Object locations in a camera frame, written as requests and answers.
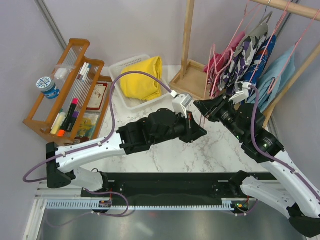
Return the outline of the pink camouflage trousers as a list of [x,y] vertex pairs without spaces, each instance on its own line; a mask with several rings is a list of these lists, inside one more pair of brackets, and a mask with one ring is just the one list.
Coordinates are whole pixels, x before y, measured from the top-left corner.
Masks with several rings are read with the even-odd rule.
[[237,46],[241,40],[245,37],[245,32],[241,31],[237,36],[235,36],[229,43],[226,50],[220,54],[216,53],[215,44],[212,45],[210,49],[211,59],[208,64],[204,67],[204,72],[207,74],[207,85],[209,88],[209,97],[215,98],[221,90],[219,90],[218,85],[220,82],[220,77],[227,67],[231,64],[233,54],[236,51]]

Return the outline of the pink hanger of yellow trousers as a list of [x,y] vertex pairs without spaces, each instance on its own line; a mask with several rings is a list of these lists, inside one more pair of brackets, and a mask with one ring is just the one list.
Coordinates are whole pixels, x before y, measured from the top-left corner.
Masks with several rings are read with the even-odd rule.
[[220,76],[231,64],[231,57],[234,51],[232,48],[228,49],[222,54],[216,52],[216,45],[213,43],[210,49],[209,60],[207,65],[204,67],[206,73],[205,88],[204,88],[204,99],[214,99],[218,96],[220,90],[218,90],[218,81]]

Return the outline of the yellow trousers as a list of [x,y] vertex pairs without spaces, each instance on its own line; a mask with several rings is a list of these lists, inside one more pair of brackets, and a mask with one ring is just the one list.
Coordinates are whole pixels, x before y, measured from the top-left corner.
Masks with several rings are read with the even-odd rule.
[[[144,72],[160,80],[162,78],[162,58],[155,56],[129,65],[122,70],[121,74],[130,71]],[[123,76],[119,82],[120,88],[127,98],[151,101],[162,95],[161,85],[143,74],[128,74]]]

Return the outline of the pink hanger of camouflage trousers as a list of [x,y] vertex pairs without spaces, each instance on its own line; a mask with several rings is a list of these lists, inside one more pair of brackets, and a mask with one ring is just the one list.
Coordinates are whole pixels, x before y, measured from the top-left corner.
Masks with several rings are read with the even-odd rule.
[[244,8],[244,13],[243,13],[243,17],[236,29],[236,31],[234,32],[230,42],[228,43],[227,47],[225,48],[224,53],[229,49],[231,43],[233,42],[233,40],[235,39],[235,37],[237,36],[238,32],[240,31],[245,19],[251,14],[253,14],[253,17],[251,18],[251,20],[249,21],[249,23],[246,25],[246,27],[244,28],[244,30],[246,31],[246,29],[250,26],[251,22],[255,19],[256,15],[259,13],[262,5],[260,3],[256,3],[251,9],[249,9],[249,0],[246,2],[245,4],[245,8]]

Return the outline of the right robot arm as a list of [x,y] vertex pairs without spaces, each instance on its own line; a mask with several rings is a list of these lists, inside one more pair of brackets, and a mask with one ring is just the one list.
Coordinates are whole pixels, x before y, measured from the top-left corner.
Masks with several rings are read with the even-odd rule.
[[280,192],[254,176],[239,171],[229,184],[235,197],[253,197],[285,216],[300,234],[320,234],[320,191],[291,160],[281,142],[263,127],[265,116],[252,103],[235,109],[229,97],[196,100],[194,105],[210,122],[222,123],[240,142],[244,153],[268,170],[284,187]]

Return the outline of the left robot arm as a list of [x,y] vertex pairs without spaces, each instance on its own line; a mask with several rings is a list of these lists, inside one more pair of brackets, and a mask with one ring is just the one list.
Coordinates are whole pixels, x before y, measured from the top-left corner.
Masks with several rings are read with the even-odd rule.
[[83,165],[105,158],[146,152],[153,145],[174,139],[192,143],[206,134],[207,131],[196,123],[191,111],[183,116],[182,113],[161,108],[148,117],[120,127],[110,137],[70,146],[48,143],[47,153],[54,154],[54,158],[46,166],[47,187],[59,189],[75,185],[104,197],[110,191],[106,175],[86,170]]

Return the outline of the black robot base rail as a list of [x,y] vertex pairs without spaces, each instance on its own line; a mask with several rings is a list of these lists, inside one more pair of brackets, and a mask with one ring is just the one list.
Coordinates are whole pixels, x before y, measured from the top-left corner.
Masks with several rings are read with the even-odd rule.
[[223,199],[246,199],[235,187],[237,172],[105,173],[107,189],[120,193],[131,207],[220,205]]

